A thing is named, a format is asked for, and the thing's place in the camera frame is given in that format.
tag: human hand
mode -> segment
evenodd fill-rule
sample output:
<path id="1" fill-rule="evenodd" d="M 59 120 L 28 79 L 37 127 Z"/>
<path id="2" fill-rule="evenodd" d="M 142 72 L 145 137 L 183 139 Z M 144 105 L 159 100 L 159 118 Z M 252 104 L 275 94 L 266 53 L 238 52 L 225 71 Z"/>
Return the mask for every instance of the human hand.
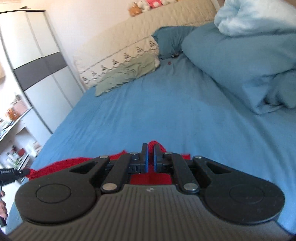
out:
<path id="1" fill-rule="evenodd" d="M 1 197 L 5 196 L 5 192 L 1 191 L 0 192 Z M 7 209 L 6 209 L 6 203 L 4 201 L 0 201 L 0 217 L 4 218 L 5 220 L 7 219 Z"/>

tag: wardrobe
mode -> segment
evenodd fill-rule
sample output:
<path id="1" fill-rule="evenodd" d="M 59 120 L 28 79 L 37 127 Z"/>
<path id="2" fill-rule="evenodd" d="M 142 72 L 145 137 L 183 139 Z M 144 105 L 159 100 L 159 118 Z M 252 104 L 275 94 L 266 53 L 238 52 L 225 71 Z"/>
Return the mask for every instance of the wardrobe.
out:
<path id="1" fill-rule="evenodd" d="M 44 10 L 0 13 L 0 37 L 16 81 L 53 133 L 83 90 L 61 54 Z"/>

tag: gray wardrobe panel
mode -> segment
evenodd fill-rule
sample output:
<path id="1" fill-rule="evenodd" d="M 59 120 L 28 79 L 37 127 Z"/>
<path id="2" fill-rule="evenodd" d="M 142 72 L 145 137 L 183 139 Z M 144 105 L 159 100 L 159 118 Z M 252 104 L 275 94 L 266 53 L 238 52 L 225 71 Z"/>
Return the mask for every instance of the gray wardrobe panel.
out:
<path id="1" fill-rule="evenodd" d="M 14 69 L 15 76 L 23 91 L 38 83 L 45 77 L 66 67 L 61 52 L 54 53 Z"/>

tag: white stuffed toy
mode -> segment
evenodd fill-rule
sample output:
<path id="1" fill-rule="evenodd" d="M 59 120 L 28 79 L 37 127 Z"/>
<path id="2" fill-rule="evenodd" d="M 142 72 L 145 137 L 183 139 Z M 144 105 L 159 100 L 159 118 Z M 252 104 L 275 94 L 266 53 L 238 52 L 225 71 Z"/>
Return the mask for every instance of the white stuffed toy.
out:
<path id="1" fill-rule="evenodd" d="M 150 5 L 147 3 L 146 0 L 140 0 L 137 2 L 139 8 L 142 9 L 142 12 L 147 12 L 151 9 Z"/>
<path id="2" fill-rule="evenodd" d="M 161 0 L 161 3 L 163 5 L 168 5 L 170 3 L 175 3 L 177 0 Z"/>

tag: light blue blanket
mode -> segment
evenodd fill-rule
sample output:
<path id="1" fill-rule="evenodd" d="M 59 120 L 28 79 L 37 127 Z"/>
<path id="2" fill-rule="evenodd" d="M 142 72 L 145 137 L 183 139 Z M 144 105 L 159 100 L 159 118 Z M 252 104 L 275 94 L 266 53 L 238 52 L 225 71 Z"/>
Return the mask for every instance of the light blue blanket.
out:
<path id="1" fill-rule="evenodd" d="M 256 115 L 181 54 L 100 97 L 88 90 L 32 168 L 140 151 L 157 140 L 169 151 L 202 155 L 277 184 L 286 198 L 278 223 L 296 233 L 295 130 L 296 109 Z M 21 223 L 15 205 L 7 223 L 8 232 Z"/>

